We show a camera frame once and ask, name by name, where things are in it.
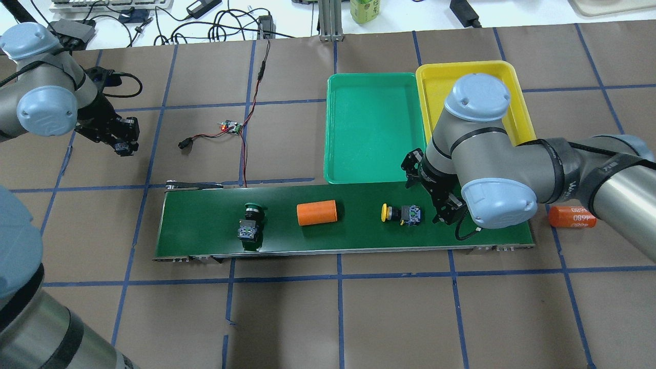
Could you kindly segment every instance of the keyboard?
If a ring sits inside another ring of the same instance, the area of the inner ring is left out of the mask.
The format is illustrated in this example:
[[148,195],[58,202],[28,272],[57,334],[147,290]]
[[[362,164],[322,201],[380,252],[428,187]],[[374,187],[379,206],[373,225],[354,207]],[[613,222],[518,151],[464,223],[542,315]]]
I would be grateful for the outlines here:
[[[88,13],[89,8],[96,0],[52,0],[50,11],[55,13]],[[155,7],[168,8],[173,0],[103,0],[98,1],[93,7],[91,14],[107,13],[107,8],[103,5],[109,5],[115,11],[126,11],[131,7],[135,9],[152,10]]]

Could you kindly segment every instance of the yellow tray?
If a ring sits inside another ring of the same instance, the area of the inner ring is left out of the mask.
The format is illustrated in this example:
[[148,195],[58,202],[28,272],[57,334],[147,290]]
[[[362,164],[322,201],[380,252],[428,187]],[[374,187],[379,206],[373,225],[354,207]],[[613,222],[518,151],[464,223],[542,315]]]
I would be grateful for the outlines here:
[[517,80],[515,68],[501,60],[485,62],[460,62],[443,64],[425,64],[417,69],[417,88],[419,103],[424,118],[424,132],[429,142],[433,129],[440,118],[444,99],[458,78],[470,73],[487,73],[499,78],[510,90],[510,107],[503,118],[503,125],[508,131],[513,145],[535,140],[535,132],[531,125],[529,111],[522,95],[520,82]]

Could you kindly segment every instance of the blue joint cap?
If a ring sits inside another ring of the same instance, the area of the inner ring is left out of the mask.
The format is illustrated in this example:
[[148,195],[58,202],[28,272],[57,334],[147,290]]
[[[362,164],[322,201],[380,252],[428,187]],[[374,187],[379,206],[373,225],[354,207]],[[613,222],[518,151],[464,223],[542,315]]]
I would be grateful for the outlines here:
[[481,228],[505,228],[532,218],[537,197],[527,185],[505,178],[482,178],[466,183],[462,197],[472,220]]
[[30,90],[18,102],[16,115],[20,125],[39,136],[61,136],[75,128],[77,100],[59,86],[41,86]]
[[41,264],[41,233],[25,206],[0,186],[0,298],[27,283]]
[[638,156],[654,162],[654,153],[647,147],[647,143],[640,137],[634,135],[601,135],[601,137],[615,137],[616,139],[631,146],[638,153]]
[[503,118],[510,105],[510,91],[501,80],[485,73],[468,74],[456,81],[444,108],[457,118],[487,123]]
[[59,46],[59,40],[38,23],[19,23],[0,36],[0,48],[11,60],[21,60]]

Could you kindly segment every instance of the dark green board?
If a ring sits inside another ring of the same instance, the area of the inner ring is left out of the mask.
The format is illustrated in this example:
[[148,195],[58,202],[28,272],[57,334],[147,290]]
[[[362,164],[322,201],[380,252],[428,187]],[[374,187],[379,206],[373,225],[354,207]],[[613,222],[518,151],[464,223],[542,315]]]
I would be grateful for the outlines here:
[[[298,225],[297,204],[333,199],[337,201],[336,223]],[[237,239],[238,223],[247,202],[267,207],[262,246],[256,252],[245,251]],[[385,202],[391,206],[420,206],[422,223],[408,227],[381,222],[380,208]],[[406,189],[403,182],[174,190],[166,193],[155,259],[533,245],[528,223],[486,229],[461,242],[454,237],[455,225],[433,224],[434,215],[423,187]],[[473,228],[467,218],[461,232],[466,234]]]

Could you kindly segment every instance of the robotic arm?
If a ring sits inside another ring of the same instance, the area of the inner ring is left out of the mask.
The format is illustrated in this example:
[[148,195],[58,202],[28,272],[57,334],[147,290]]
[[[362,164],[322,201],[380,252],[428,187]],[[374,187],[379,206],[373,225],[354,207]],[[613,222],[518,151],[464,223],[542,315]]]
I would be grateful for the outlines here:
[[[530,219],[538,203],[578,199],[656,261],[656,163],[645,142],[600,135],[512,146],[501,122],[509,103],[497,78],[460,78],[426,154],[416,149],[406,156],[407,186],[427,189],[438,212],[434,222],[451,224],[468,211],[481,228],[504,228]],[[453,194],[458,181],[462,198]]]
[[[138,150],[137,119],[116,114],[102,93],[106,85],[119,85],[116,77],[122,74],[98,67],[83,70],[37,23],[8,29],[0,47],[17,64],[17,72],[0,82],[0,142],[28,131],[59,136],[75,129],[120,156]],[[15,77],[16,83],[6,85]]]

